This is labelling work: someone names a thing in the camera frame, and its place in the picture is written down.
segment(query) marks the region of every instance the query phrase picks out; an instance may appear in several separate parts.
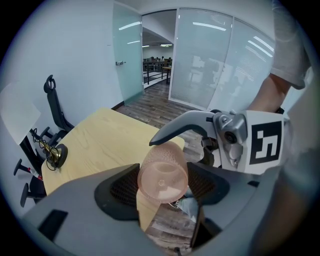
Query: jeans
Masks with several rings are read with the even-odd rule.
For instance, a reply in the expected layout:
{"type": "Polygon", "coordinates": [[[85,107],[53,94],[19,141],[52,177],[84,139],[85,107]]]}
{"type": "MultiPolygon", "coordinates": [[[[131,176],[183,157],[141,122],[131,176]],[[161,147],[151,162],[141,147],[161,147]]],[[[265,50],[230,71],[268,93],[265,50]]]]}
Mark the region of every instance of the jeans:
{"type": "Polygon", "coordinates": [[[198,215],[198,203],[194,198],[190,188],[186,190],[184,196],[186,198],[180,199],[178,202],[178,208],[181,209],[184,213],[188,214],[189,218],[195,223],[197,222],[198,215]]]}

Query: desk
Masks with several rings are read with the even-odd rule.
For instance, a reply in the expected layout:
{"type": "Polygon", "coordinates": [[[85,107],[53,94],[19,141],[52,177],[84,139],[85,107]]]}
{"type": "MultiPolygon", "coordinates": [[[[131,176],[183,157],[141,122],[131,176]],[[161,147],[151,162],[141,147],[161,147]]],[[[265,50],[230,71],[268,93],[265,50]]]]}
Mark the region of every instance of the desk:
{"type": "Polygon", "coordinates": [[[168,67],[168,66],[162,67],[161,79],[164,77],[164,70],[166,70],[166,80],[165,80],[165,82],[168,84],[169,71],[170,71],[170,74],[171,74],[171,67],[168,67]]]}
{"type": "MultiPolygon", "coordinates": [[[[61,140],[68,148],[68,156],[60,171],[51,171],[47,163],[43,163],[41,170],[47,195],[74,179],[119,166],[142,164],[151,149],[149,141],[158,130],[109,108],[100,108],[61,140]]],[[[183,149],[182,138],[175,137],[172,141],[183,149]]],[[[147,200],[140,190],[136,198],[140,226],[145,231],[160,204],[147,200]]]]}

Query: chair backrest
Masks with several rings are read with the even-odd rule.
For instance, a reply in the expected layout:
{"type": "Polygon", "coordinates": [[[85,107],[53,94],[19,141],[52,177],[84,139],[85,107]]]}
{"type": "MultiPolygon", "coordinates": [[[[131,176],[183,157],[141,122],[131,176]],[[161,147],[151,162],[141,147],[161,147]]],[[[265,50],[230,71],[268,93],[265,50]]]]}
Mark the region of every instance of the chair backrest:
{"type": "Polygon", "coordinates": [[[61,111],[56,91],[56,81],[53,79],[52,74],[46,79],[43,89],[47,94],[54,123],[61,129],[70,132],[74,126],[65,119],[63,112],[61,111]]]}

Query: black baseboard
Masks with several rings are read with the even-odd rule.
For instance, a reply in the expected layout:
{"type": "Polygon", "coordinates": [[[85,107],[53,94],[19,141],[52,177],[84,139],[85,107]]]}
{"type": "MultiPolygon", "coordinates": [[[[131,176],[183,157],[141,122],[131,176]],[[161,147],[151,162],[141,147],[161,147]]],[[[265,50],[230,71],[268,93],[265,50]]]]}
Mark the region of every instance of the black baseboard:
{"type": "Polygon", "coordinates": [[[115,105],[114,107],[112,107],[112,110],[117,110],[118,108],[120,108],[121,106],[123,106],[125,104],[124,101],[121,101],[119,104],[115,105]]]}

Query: gray t-shirt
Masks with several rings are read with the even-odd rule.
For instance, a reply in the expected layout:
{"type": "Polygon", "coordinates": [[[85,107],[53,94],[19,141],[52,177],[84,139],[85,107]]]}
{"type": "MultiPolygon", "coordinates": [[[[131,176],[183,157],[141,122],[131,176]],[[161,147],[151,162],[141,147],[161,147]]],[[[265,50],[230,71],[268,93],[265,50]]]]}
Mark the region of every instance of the gray t-shirt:
{"type": "Polygon", "coordinates": [[[275,49],[270,73],[288,81],[296,89],[305,87],[310,61],[299,33],[299,24],[278,1],[272,1],[275,49]]]}

